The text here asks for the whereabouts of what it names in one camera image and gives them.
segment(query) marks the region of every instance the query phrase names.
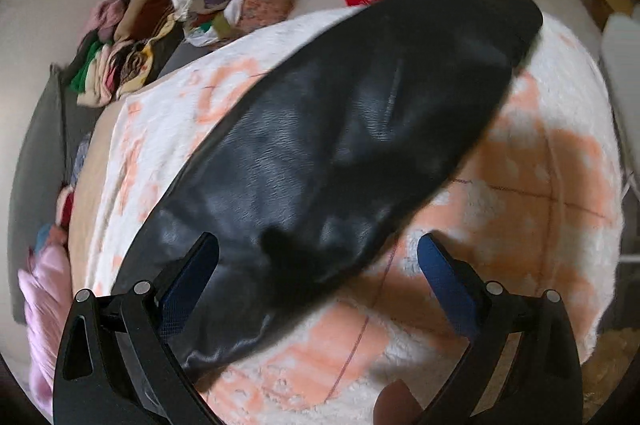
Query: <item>purple cloth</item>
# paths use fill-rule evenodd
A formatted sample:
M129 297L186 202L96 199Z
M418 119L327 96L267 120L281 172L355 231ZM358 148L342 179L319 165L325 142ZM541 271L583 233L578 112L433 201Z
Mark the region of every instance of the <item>purple cloth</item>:
M124 17L126 6L122 0L104 0L94 6L89 15L84 30L82 30L81 40L91 30L98 30L100 42L113 40L113 33L116 26Z
M53 379L66 318L71 309L71 265L62 245L30 257L30 271L18 271L31 352L29 386L39 407L53 414Z

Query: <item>black leather bag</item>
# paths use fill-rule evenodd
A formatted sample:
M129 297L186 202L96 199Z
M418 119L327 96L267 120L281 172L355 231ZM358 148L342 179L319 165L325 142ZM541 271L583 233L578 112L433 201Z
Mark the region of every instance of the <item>black leather bag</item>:
M169 341L192 380L360 272L481 136L542 25L531 0L383 0L265 75L133 241L113 293L203 231L220 264Z

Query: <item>brown cloth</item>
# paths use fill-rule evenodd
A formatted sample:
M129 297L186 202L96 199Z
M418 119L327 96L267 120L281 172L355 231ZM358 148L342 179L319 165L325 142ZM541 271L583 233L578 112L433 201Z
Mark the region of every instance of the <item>brown cloth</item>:
M113 40L138 41L153 37L173 10L171 0L131 0Z

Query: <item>blanket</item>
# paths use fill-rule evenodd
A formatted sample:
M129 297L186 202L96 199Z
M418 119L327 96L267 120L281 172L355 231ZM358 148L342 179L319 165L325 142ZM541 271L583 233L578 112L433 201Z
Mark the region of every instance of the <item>blanket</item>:
M267 70L353 11L260 30L127 98L111 140L85 285L98 296L110 293L134 236L208 132ZM604 81L573 33L545 15L485 137L399 239L289 335L198 388L229 425L361 421L397 378L426 405L466 347L417 265L417 241L430 230L511 293L559 291L584 361L612 298L621 228Z

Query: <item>metal pin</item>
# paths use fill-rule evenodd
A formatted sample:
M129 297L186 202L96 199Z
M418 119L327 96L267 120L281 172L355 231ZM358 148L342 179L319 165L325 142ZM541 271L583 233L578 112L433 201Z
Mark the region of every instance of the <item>metal pin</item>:
M548 290L546 292L546 298L549 299L551 302L560 302L562 297L556 290Z
M491 295L500 295L504 291L504 288L502 287L502 284L496 282L495 280L492 280L491 282L488 282L486 284L486 290Z
M133 291L138 295L144 295L151 289L151 283L148 280L141 280L133 287Z
M76 293L76 300L78 302L84 302L89 298L90 295L91 295L91 292L89 290L87 289L80 290L78 293Z

